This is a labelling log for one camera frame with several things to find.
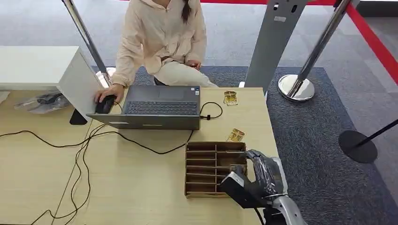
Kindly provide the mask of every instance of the wooden table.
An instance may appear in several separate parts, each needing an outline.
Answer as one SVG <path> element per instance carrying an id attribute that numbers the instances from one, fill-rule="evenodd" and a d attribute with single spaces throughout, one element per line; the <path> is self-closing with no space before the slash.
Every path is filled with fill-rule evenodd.
<path id="1" fill-rule="evenodd" d="M 0 135 L 30 130 L 55 145 L 81 142 L 90 125 L 69 124 L 73 107 L 44 115 L 14 109 L 39 93 L 10 93 L 0 104 Z M 30 224 L 47 209 L 55 213 L 79 148 L 53 148 L 28 133 L 0 138 L 0 224 Z M 51 222 L 47 215 L 39 224 Z"/>
<path id="2" fill-rule="evenodd" d="M 235 90 L 239 105 L 226 106 L 224 91 Z M 202 120 L 200 131 L 191 141 L 225 141 L 233 128 L 246 133 L 243 141 L 248 148 L 278 156 L 268 110 L 261 88 L 202 88 L 201 104 L 215 101 L 224 113 L 214 120 Z M 113 107 L 111 113 L 120 113 Z M 203 115 L 216 116 L 219 108 L 206 105 Z M 90 129 L 100 123 L 94 121 Z M 115 131 L 105 127 L 101 131 Z M 157 151 L 167 151 L 184 143 L 190 131 L 121 130 L 126 135 Z M 195 198 L 184 196 L 184 148 L 166 155 L 157 155 L 116 134 L 95 137 L 86 154 L 90 168 L 91 194 L 72 224 L 76 225 L 249 225 L 259 224 L 254 210 L 243 210 L 231 199 Z M 78 171 L 75 168 L 57 216 L 73 211 L 69 193 Z M 249 164 L 249 178 L 254 178 Z M 75 192 L 80 205 L 87 196 L 87 171 Z M 55 220 L 62 225 L 68 219 Z"/>

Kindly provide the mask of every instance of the black stanchion base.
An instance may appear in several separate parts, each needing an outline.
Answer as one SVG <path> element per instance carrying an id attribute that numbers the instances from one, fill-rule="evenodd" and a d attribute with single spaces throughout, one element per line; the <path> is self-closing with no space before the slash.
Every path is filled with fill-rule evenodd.
<path id="1" fill-rule="evenodd" d="M 351 159 L 359 163 L 372 163 L 377 158 L 377 148 L 372 141 L 355 147 L 356 144 L 367 138 L 366 135 L 353 130 L 346 130 L 338 137 L 341 150 Z"/>

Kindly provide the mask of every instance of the woman's left hand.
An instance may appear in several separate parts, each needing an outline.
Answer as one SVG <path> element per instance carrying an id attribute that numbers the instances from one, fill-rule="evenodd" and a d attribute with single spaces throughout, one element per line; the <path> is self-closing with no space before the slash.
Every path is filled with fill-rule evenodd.
<path id="1" fill-rule="evenodd" d="M 197 69 L 197 70 L 199 70 L 199 69 L 200 69 L 200 66 L 202 65 L 202 63 L 199 62 L 199 61 L 197 61 L 197 60 L 188 60 L 185 64 L 186 64 L 187 66 L 193 67 L 193 68 L 195 68 L 195 69 Z"/>

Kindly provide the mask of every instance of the laptop keyboard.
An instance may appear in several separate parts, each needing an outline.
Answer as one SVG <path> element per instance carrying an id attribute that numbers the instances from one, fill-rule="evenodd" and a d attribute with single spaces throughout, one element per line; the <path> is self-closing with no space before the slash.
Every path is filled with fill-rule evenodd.
<path id="1" fill-rule="evenodd" d="M 127 114 L 154 115 L 196 115 L 196 102 L 135 102 L 130 101 L 126 106 Z"/>

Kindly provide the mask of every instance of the chrome pole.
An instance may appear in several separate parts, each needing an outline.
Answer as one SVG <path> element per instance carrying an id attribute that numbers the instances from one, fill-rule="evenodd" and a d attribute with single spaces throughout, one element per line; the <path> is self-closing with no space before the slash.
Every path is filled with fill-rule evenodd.
<path id="1" fill-rule="evenodd" d="M 311 99 L 314 96 L 314 85 L 307 79 L 308 74 L 314 67 L 315 62 L 318 60 L 320 54 L 329 42 L 337 26 L 343 19 L 345 11 L 351 0 L 343 0 L 340 5 L 335 9 L 328 25 L 319 37 L 316 45 L 314 46 L 311 54 L 308 56 L 307 61 L 301 68 L 298 75 L 290 74 L 285 75 L 279 79 L 278 90 L 288 100 L 295 102 L 302 102 Z"/>
<path id="2" fill-rule="evenodd" d="M 77 30 L 79 31 L 84 42 L 86 43 L 87 48 L 90 51 L 92 57 L 94 58 L 94 61 L 97 64 L 102 75 L 104 76 L 105 81 L 107 82 L 108 86 L 110 86 L 111 81 L 109 74 L 107 72 L 107 68 L 105 67 L 104 62 L 102 61 L 100 54 L 98 54 L 97 48 L 95 47 L 95 44 L 93 43 L 90 34 L 88 33 L 87 28 L 84 25 L 83 20 L 80 17 L 80 14 L 75 7 L 75 4 L 73 3 L 73 0 L 62 0 L 62 2 L 65 5 L 66 9 L 68 10 L 70 16 L 72 17 L 72 20 L 75 23 Z"/>

